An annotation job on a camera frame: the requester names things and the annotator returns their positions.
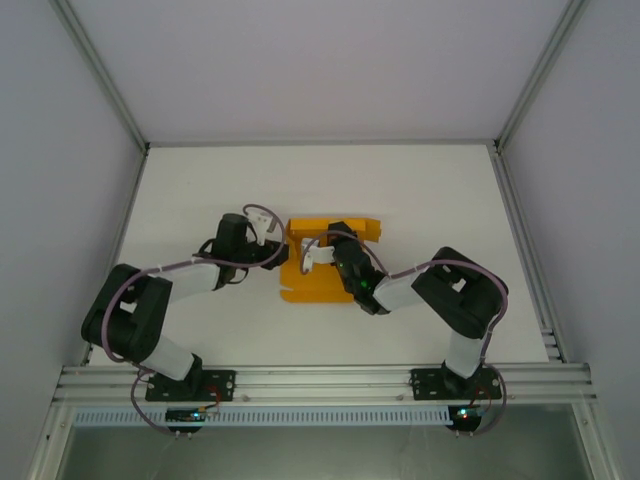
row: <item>metal frame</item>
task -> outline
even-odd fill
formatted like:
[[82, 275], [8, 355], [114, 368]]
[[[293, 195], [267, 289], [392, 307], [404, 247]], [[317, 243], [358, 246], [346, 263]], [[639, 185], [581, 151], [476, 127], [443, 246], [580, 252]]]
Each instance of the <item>metal frame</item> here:
[[129, 107], [125, 103], [122, 95], [116, 88], [109, 71], [104, 65], [104, 62], [100, 59], [97, 50], [93, 46], [91, 39], [87, 35], [78, 15], [73, 10], [67, 0], [49, 0], [51, 7], [58, 15], [58, 19], [64, 26], [65, 30], [69, 34], [74, 45], [78, 49], [78, 52], [85, 61], [87, 68], [96, 80], [96, 83], [102, 90], [105, 98], [113, 108], [114, 112], [118, 116], [118, 120], [122, 123], [124, 129], [129, 133], [133, 142], [138, 146], [141, 152], [145, 152], [147, 149], [146, 140], [140, 128], [131, 115]]
[[502, 154], [509, 146], [588, 3], [589, 0], [569, 0], [567, 2], [496, 140], [498, 153]]
[[[61, 23], [85, 60], [87, 67], [113, 107], [119, 120], [144, 154], [124, 214], [112, 259], [115, 262], [126, 232], [138, 186], [144, 171], [149, 144], [140, 131], [126, 102], [115, 86], [107, 68], [81, 25], [68, 0], [50, 0]], [[291, 140], [253, 142], [157, 142], [154, 147], [182, 146], [247, 146], [247, 145], [381, 145], [381, 144], [484, 144], [491, 161], [506, 213], [525, 271], [541, 332], [550, 357], [548, 364], [498, 365], [503, 372], [510, 404], [571, 404], [576, 425], [589, 464], [596, 478], [623, 478], [619, 459], [611, 445], [606, 421], [600, 407], [587, 365], [562, 363], [571, 358], [522, 207], [513, 185], [503, 152], [526, 116], [588, 0], [569, 0], [547, 44], [534, 65], [497, 140]], [[366, 367], [236, 367], [238, 371], [235, 407], [269, 408], [272, 406], [347, 406], [385, 408], [410, 405], [442, 405], [441, 402], [414, 402], [409, 386], [411, 366]], [[55, 479], [64, 461], [70, 426], [77, 409], [85, 407], [113, 408], [129, 405], [130, 386], [135, 370], [111, 367], [67, 367], [63, 369], [52, 406], [28, 475], [29, 480]]]
[[[593, 417], [585, 415], [597, 408], [597, 397], [586, 364], [542, 363], [499, 364], [511, 405], [577, 405], [577, 428], [596, 478], [615, 480], [617, 466], [612, 463]], [[237, 371], [236, 414], [242, 411], [283, 407], [284, 411], [326, 410], [326, 407], [353, 408], [352, 411], [428, 411], [450, 402], [413, 400], [409, 385], [410, 365], [338, 367], [226, 367]], [[112, 414], [114, 407], [130, 406], [130, 389], [136, 370], [128, 367], [66, 367], [62, 371], [52, 407], [37, 447], [29, 480], [53, 480], [64, 463], [70, 427], [77, 413]], [[144, 385], [136, 390], [143, 409], [166, 404], [148, 403]], [[190, 403], [172, 404], [194, 406]], [[411, 424], [421, 424], [414, 417]], [[264, 419], [257, 418], [256, 424]], [[251, 423], [242, 417], [243, 425]]]

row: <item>white table surface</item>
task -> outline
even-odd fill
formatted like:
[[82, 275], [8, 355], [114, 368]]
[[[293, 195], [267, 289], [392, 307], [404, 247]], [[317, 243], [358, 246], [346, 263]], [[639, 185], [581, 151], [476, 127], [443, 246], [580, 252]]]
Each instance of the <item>white table surface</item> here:
[[[546, 362], [534, 308], [489, 154], [483, 145], [152, 148], [120, 261], [148, 267], [187, 259], [223, 213], [249, 202], [286, 222], [314, 215], [382, 221], [371, 243], [390, 271], [445, 245], [508, 284], [509, 310], [492, 362]], [[279, 272], [256, 269], [172, 304], [163, 333], [215, 365], [440, 363], [450, 330], [426, 304], [369, 316], [356, 304], [292, 304]], [[108, 365], [95, 349], [91, 365]]]

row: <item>white ceiling panel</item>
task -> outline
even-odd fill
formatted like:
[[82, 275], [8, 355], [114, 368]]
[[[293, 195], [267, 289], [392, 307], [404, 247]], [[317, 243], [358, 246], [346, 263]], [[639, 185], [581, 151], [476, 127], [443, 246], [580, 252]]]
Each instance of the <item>white ceiling panel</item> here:
[[495, 137], [564, 0], [74, 0], [156, 142]]

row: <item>yellow object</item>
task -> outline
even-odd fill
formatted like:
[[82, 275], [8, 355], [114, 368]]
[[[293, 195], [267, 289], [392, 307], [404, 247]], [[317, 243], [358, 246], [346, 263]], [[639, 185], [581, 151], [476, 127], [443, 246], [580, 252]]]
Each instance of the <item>yellow object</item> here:
[[[360, 240], [377, 242], [380, 220], [373, 218], [292, 218], [287, 224], [289, 259], [280, 267], [280, 296], [291, 303], [350, 303], [353, 295], [344, 291], [338, 269], [332, 265], [315, 264], [306, 275], [300, 273], [300, 241], [314, 238], [329, 229], [329, 224], [345, 222]], [[320, 247], [327, 245], [322, 238]]]

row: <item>white wall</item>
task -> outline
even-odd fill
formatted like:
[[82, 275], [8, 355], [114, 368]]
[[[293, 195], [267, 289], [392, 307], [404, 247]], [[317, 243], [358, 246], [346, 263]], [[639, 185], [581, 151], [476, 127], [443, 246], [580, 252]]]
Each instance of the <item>white wall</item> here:
[[152, 142], [494, 138], [566, 0], [72, 0]]
[[640, 3], [593, 1], [507, 152], [574, 360], [627, 466], [640, 416]]
[[139, 154], [48, 2], [0, 5], [0, 476], [22, 478]]

